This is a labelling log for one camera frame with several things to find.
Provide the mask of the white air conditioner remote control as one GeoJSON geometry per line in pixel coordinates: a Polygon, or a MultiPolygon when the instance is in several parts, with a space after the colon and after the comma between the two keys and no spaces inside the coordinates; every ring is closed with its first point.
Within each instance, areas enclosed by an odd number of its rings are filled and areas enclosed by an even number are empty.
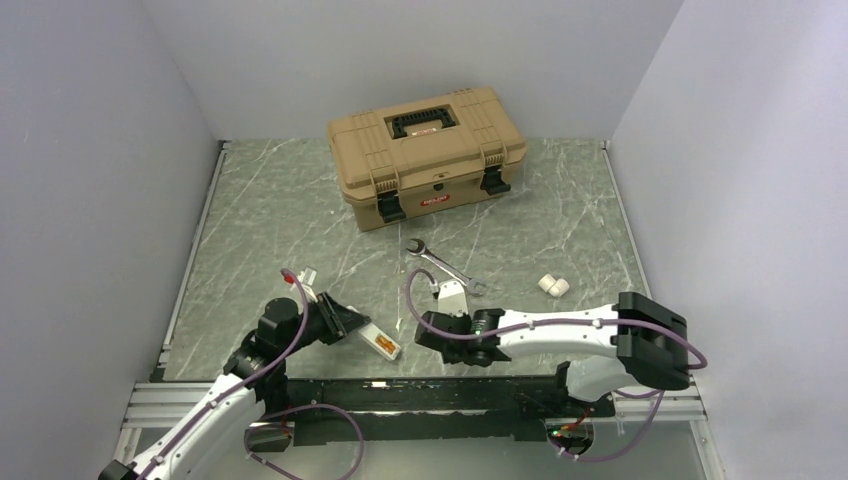
{"type": "Polygon", "coordinates": [[[366,323],[356,334],[387,361],[396,361],[400,356],[400,345],[374,323],[366,323]]]}

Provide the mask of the orange battery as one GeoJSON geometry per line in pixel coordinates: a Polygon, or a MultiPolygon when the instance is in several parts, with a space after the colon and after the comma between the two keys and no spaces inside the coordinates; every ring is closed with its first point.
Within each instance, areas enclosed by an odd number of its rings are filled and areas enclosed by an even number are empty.
{"type": "Polygon", "coordinates": [[[375,344],[387,355],[394,355],[397,351],[397,345],[384,335],[377,335],[375,337],[375,344]]]}

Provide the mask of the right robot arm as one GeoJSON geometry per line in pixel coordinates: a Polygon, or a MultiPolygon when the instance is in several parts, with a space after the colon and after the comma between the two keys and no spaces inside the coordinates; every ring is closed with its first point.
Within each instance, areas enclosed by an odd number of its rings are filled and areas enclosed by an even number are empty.
{"type": "Polygon", "coordinates": [[[564,415],[621,388],[689,386],[695,349],[685,318],[636,292],[576,312],[490,308],[462,316],[427,311],[416,319],[416,344],[438,352],[446,364],[488,367],[537,354],[570,355],[550,391],[564,415]]]}

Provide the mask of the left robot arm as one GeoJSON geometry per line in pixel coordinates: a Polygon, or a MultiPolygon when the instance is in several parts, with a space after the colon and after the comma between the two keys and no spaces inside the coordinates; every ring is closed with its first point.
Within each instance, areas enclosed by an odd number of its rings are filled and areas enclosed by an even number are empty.
{"type": "Polygon", "coordinates": [[[332,345],[370,321],[326,293],[304,305],[290,298],[269,301],[256,328],[189,413],[133,460],[111,461],[100,478],[196,479],[217,448],[233,436],[248,435],[253,423],[322,408],[318,401],[292,402],[287,357],[315,342],[332,345]]]}

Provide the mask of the white pipe elbow fitting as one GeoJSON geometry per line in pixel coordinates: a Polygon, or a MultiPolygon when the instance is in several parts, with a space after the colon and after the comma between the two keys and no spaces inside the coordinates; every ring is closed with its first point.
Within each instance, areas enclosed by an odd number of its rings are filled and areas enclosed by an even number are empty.
{"type": "Polygon", "coordinates": [[[564,278],[546,274],[537,282],[537,286],[546,294],[560,298],[570,290],[570,284],[564,278]]]}

